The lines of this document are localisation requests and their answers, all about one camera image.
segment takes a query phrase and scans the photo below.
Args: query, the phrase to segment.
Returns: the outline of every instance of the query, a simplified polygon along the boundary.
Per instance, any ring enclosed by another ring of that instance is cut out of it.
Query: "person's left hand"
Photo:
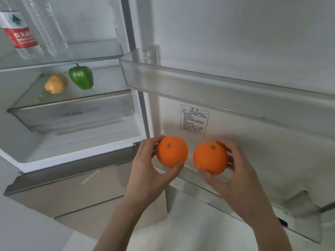
[[[164,174],[158,173],[153,168],[151,160],[156,155],[157,145],[163,138],[164,136],[157,136],[143,140],[133,160],[124,202],[141,211],[160,196],[184,166],[184,162],[180,162]]]

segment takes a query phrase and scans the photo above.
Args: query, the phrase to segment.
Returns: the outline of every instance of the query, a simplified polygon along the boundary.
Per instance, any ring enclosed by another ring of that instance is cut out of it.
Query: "forearm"
[[[128,203],[117,206],[93,251],[125,251],[142,212]]]
[[[253,231],[259,251],[292,251],[286,232],[274,214],[253,227]]]

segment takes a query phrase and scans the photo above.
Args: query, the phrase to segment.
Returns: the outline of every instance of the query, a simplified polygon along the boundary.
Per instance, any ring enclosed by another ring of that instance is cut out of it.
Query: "clear plastic bottle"
[[[71,55],[48,0],[22,0],[52,56]]]
[[[43,57],[43,50],[31,34],[13,0],[0,0],[0,26],[23,59]]]

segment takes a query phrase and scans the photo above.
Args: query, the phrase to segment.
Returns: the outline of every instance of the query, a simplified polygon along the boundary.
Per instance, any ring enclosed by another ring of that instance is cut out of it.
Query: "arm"
[[[292,251],[288,237],[273,212],[258,181],[256,171],[244,153],[230,141],[217,141],[232,153],[234,172],[228,182],[222,182],[203,169],[199,173],[229,206],[253,229],[259,251]]]
[[[164,174],[153,168],[151,160],[156,155],[157,143],[163,138],[158,136],[141,142],[133,160],[124,201],[116,207],[93,251],[125,251],[144,210],[178,176],[183,162]]]

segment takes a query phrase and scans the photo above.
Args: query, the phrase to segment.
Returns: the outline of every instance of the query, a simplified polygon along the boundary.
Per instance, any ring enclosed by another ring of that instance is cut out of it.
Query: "red label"
[[[28,48],[38,45],[35,37],[31,34],[28,27],[20,29],[3,29],[16,48]]]

